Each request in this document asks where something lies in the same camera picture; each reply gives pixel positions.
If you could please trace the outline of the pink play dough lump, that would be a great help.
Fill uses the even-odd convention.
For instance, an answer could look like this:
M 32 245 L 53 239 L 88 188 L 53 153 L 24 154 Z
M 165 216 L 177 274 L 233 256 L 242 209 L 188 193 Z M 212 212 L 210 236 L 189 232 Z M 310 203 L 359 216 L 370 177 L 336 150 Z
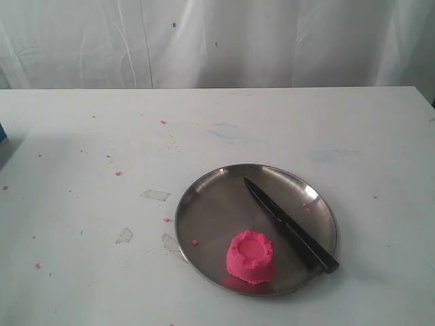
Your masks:
M 230 275 L 249 284 L 270 282 L 275 272 L 273 242 L 250 230 L 237 234 L 227 250 L 226 267 Z

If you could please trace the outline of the black knife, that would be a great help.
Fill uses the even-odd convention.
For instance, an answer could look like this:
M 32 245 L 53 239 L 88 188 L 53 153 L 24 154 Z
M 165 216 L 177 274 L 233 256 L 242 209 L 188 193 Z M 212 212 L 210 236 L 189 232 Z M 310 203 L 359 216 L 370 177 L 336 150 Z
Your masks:
M 339 263 L 297 222 L 284 212 L 262 189 L 248 178 L 244 184 L 259 207 L 268 215 L 278 233 L 295 250 L 308 270 L 321 268 L 327 274 L 335 272 Z

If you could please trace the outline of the round steel plate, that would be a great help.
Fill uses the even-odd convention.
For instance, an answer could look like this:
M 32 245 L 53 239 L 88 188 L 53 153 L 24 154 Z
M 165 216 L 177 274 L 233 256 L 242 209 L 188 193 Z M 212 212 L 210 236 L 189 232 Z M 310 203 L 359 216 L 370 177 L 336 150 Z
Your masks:
M 199 274 L 221 288 L 258 297 L 297 291 L 318 278 L 322 270 L 306 267 L 271 216 L 254 200 L 245 179 L 253 181 L 329 254 L 338 257 L 338 224 L 325 200 L 300 177 L 261 164 L 217 168 L 186 190 L 175 214 L 180 251 Z M 228 273 L 230 242 L 246 230 L 264 234 L 273 243 L 274 275 L 269 282 L 251 285 Z

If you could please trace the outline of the white backdrop curtain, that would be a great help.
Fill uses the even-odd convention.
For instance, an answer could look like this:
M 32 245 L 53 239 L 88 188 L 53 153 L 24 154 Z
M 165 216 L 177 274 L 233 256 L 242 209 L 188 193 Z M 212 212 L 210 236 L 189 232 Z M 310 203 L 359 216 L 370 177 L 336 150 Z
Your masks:
M 434 85 L 433 1 L 2 1 L 11 88 Z

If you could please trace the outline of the blue box at edge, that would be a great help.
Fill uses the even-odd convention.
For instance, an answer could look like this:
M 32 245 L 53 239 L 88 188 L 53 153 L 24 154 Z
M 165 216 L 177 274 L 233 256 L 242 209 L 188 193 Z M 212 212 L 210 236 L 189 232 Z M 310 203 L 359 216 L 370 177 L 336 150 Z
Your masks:
M 3 126 L 0 124 L 0 143 L 4 142 L 7 140 L 7 134 L 4 131 Z

